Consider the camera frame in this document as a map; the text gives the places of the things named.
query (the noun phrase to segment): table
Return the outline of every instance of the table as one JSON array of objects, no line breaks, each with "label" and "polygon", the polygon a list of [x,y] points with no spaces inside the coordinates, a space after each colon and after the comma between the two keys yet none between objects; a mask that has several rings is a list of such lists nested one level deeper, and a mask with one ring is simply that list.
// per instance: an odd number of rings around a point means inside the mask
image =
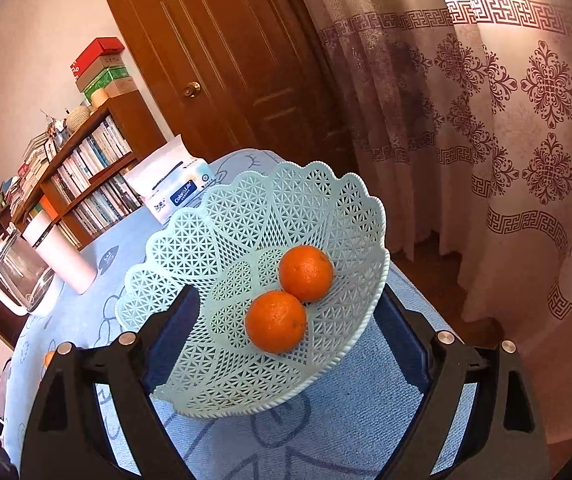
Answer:
[{"label": "table", "polygon": [[[231,182],[252,169],[269,172],[281,159],[272,152],[240,150],[211,164],[217,181]],[[82,251],[99,274],[82,296],[65,286],[51,314],[30,317],[12,357],[5,410],[5,448],[19,466],[25,427],[43,359],[63,341],[92,348],[121,332],[114,305],[126,271],[144,260],[149,236],[161,229],[146,208],[122,220]],[[406,308],[418,310],[436,330],[450,330],[394,264],[387,282]],[[136,465],[118,424],[109,387],[98,385],[104,424],[118,464]],[[470,414],[475,386],[464,387],[460,406],[435,471],[450,466]],[[413,418],[421,393],[407,384],[377,324],[371,320],[341,363],[301,394],[253,416],[197,420],[177,415],[153,399],[160,420],[199,480],[372,479]]]}]

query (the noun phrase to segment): metal screw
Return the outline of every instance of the metal screw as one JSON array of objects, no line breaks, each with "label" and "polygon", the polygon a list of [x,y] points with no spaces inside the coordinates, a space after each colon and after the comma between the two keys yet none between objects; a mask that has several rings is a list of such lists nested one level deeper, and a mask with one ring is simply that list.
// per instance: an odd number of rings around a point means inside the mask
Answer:
[{"label": "metal screw", "polygon": [[502,348],[509,354],[514,354],[517,350],[515,343],[508,341],[508,339],[502,341]]},{"label": "metal screw", "polygon": [[136,339],[136,334],[134,332],[124,332],[119,336],[119,344],[123,346],[132,345]]},{"label": "metal screw", "polygon": [[65,343],[61,343],[61,345],[56,348],[57,353],[61,355],[66,355],[70,350],[72,350],[72,343],[67,341]]},{"label": "metal screw", "polygon": [[453,336],[452,332],[449,332],[448,330],[437,332],[437,339],[444,343],[444,345],[451,345],[455,342],[455,336]]}]

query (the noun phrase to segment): brass doorknob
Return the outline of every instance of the brass doorknob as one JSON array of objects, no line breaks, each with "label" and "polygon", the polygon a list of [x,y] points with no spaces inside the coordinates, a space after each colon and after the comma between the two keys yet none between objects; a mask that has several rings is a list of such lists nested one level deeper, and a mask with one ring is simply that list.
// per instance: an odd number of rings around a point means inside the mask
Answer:
[{"label": "brass doorknob", "polygon": [[201,94],[201,85],[196,81],[191,81],[186,85],[186,88],[183,89],[183,94],[186,97],[197,97]]}]

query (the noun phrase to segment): pink wall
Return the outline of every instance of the pink wall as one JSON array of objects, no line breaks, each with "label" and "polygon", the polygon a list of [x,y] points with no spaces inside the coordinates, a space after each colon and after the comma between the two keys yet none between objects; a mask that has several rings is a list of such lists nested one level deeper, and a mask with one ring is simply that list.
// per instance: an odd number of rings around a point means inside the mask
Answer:
[{"label": "pink wall", "polygon": [[[28,141],[82,100],[72,73],[98,36],[120,37],[106,0],[0,0],[0,183],[21,165]],[[124,62],[163,134],[172,133],[128,52]]]}]

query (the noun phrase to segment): glass pitcher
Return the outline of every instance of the glass pitcher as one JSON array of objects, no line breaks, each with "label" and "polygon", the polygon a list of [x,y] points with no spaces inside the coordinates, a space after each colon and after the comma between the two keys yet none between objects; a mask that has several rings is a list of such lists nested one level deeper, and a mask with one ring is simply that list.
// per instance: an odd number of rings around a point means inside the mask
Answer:
[{"label": "glass pitcher", "polygon": [[8,297],[0,287],[2,303],[17,316],[25,316],[37,308],[53,277],[54,270],[11,223],[8,235],[0,238],[0,280],[14,298]]}]

